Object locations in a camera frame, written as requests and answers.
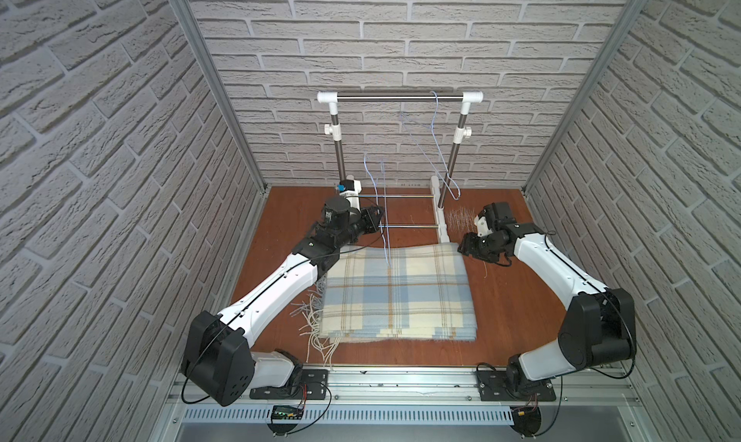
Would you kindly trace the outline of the plaid blue cream scarf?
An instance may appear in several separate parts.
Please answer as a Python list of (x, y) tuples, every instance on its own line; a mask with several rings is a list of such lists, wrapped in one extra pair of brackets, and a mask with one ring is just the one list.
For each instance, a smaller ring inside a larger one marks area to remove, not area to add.
[(294, 313), (310, 349), (330, 363), (341, 344), (476, 340), (464, 258), (455, 243), (355, 248), (320, 276)]

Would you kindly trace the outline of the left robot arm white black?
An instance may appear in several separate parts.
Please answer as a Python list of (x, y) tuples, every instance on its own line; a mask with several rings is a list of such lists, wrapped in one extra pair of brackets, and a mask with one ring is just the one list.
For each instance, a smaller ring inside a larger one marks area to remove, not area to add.
[(256, 352), (252, 347), (299, 293), (339, 262), (343, 248), (380, 230), (384, 212), (378, 205), (361, 208), (343, 196), (327, 199), (320, 221), (266, 280), (219, 313), (204, 311), (194, 318), (181, 363), (186, 380), (222, 406), (253, 389), (279, 389), (294, 396), (301, 362), (285, 351)]

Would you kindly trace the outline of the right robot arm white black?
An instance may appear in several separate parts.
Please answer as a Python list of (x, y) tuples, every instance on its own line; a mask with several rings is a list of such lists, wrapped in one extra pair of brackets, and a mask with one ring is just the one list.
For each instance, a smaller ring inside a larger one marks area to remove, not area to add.
[(505, 371), (505, 388), (528, 398), (551, 378), (613, 362), (635, 360), (638, 349), (635, 302), (624, 289), (611, 289), (571, 262), (534, 223), (519, 223), (507, 203), (485, 206), (476, 231), (458, 252), (488, 264), (517, 258), (538, 274), (565, 307), (557, 339), (515, 355)]

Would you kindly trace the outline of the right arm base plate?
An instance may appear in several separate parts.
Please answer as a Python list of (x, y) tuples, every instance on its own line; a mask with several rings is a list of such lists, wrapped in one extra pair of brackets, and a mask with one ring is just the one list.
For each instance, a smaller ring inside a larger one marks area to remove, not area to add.
[(556, 393), (549, 379), (528, 380), (517, 366), (496, 369), (480, 364), (475, 372), (481, 401), (556, 401)]

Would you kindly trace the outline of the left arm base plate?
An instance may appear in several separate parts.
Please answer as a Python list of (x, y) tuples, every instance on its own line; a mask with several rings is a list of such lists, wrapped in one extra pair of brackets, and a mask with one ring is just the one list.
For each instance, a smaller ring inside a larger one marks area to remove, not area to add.
[(249, 398), (256, 401), (323, 401), (327, 394), (328, 376), (326, 369), (301, 369), (294, 371), (281, 387), (252, 389)]

